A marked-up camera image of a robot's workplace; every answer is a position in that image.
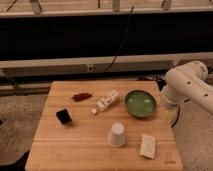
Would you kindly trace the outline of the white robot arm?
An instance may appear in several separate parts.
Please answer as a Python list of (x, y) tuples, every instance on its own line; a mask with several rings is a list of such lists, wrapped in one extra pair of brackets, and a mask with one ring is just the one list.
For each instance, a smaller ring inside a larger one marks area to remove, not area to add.
[(161, 90), (161, 100), (172, 127), (176, 125), (180, 105), (186, 99), (194, 101), (213, 115), (213, 86), (205, 82), (207, 77), (208, 68), (200, 61), (176, 66), (165, 74), (166, 85)]

